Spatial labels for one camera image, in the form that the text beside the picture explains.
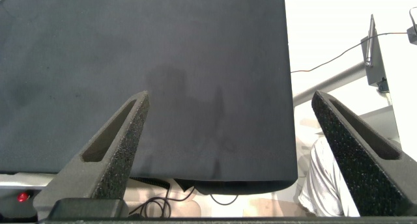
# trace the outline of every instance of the black fabric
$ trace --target black fabric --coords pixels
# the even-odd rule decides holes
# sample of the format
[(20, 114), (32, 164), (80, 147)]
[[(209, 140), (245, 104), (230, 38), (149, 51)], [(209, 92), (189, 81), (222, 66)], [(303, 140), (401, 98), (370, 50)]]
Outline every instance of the black fabric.
[(148, 90), (132, 176), (297, 179), (284, 0), (4, 0), (0, 21), (0, 172), (58, 172)]

